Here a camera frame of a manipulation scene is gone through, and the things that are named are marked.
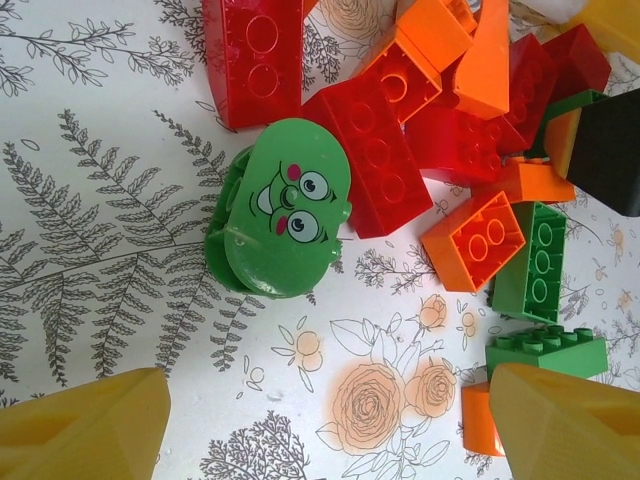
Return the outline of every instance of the fern leaf print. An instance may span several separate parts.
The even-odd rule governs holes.
[[[60,125],[62,138],[75,146],[71,152],[81,157],[79,167],[91,168],[93,172],[89,180],[101,182],[103,185],[96,191],[103,195],[115,197],[105,203],[119,210],[126,210],[116,219],[121,221],[127,232],[129,243],[142,247],[165,247],[176,245],[176,239],[190,230],[200,226],[205,220],[187,220],[180,222],[179,217],[198,205],[198,200],[184,200],[162,210],[160,207],[170,197],[181,190],[179,185],[168,185],[143,198],[147,187],[160,172],[160,168],[151,167],[138,176],[132,171],[137,156],[118,159],[118,147],[111,147],[101,152],[102,140],[89,141],[86,128],[80,128],[75,115],[69,110],[59,114],[64,121]]]
[[[213,366],[218,371],[224,372],[231,368],[231,363],[235,361],[233,354],[238,350],[237,344],[242,337],[237,333],[247,329],[247,324],[242,322],[243,317],[255,317],[256,310],[264,310],[266,307],[259,300],[250,295],[244,298],[227,296],[224,298],[225,308],[219,310],[224,320],[215,320],[213,328],[218,331],[217,335],[211,335],[211,342],[219,347],[211,358],[215,361]]]
[[[48,245],[40,248],[50,255],[50,263],[77,267],[100,261],[120,242],[121,234],[107,235],[115,225],[96,222],[98,205],[83,211],[79,194],[72,195],[69,185],[57,188],[50,175],[45,178],[39,168],[18,155],[13,143],[5,143],[3,153],[18,191],[34,208],[31,214],[38,218],[37,225],[47,231],[40,237]]]
[[[98,340],[91,345],[98,378],[113,375],[122,350],[129,346],[125,338],[145,324],[142,316],[153,313],[151,300],[163,297],[158,290],[165,284],[163,272],[163,263],[146,252],[128,255],[100,270],[109,280],[98,284],[103,292],[98,300],[106,305],[96,311],[102,318],[93,323],[100,329],[91,336]]]
[[[166,323],[162,325],[156,366],[169,377],[186,343],[197,332],[198,324],[205,322],[205,315],[214,311],[214,302],[221,297],[209,273],[201,245],[176,249],[164,264],[167,275],[176,276],[169,280],[172,300],[167,302],[167,306],[171,312],[164,316]]]
[[[11,292],[0,293],[0,378],[18,381],[14,360],[27,339],[22,335],[25,327],[20,318],[28,313],[22,308],[22,296]]]
[[[69,344],[78,333],[76,328],[85,323],[83,317],[91,311],[86,305],[95,293],[88,287],[97,282],[98,277],[91,273],[60,272],[33,282],[24,293],[24,302],[40,313],[49,367],[63,387],[67,386],[65,356],[71,351]]]

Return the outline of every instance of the rose print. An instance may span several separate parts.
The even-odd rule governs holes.
[[[332,414],[345,452],[367,453],[388,441],[400,423],[404,383],[386,365],[358,365],[338,389]]]
[[[451,409],[456,394],[456,377],[448,362],[433,361],[415,376],[405,390],[407,402],[425,417],[437,418]]]
[[[319,7],[335,35],[367,40],[381,28],[379,0],[320,0]]]
[[[443,327],[447,317],[447,303],[441,295],[433,294],[422,304],[420,309],[420,328],[431,331],[433,328]]]

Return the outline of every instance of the floral tablecloth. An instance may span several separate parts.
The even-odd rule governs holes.
[[[306,97],[349,77],[392,3],[320,0]],[[512,13],[514,39],[555,33]],[[157,479],[510,478],[464,450],[459,392],[486,379],[492,336],[529,324],[486,291],[444,292],[418,242],[468,191],[428,182],[435,207],[388,238],[343,229],[306,296],[228,292],[202,229],[259,130],[221,125],[204,59],[196,0],[0,0],[0,405],[157,365],[172,395]],[[637,86],[611,61],[610,93]],[[640,221],[582,193],[558,208],[562,323],[606,336],[598,381],[640,390]]]

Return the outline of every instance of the cartoon mouth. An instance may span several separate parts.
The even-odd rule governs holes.
[[[271,205],[271,199],[269,198],[269,194],[271,193],[271,187],[265,187],[260,194],[258,195],[258,208],[262,210],[267,215],[273,214],[273,206]]]

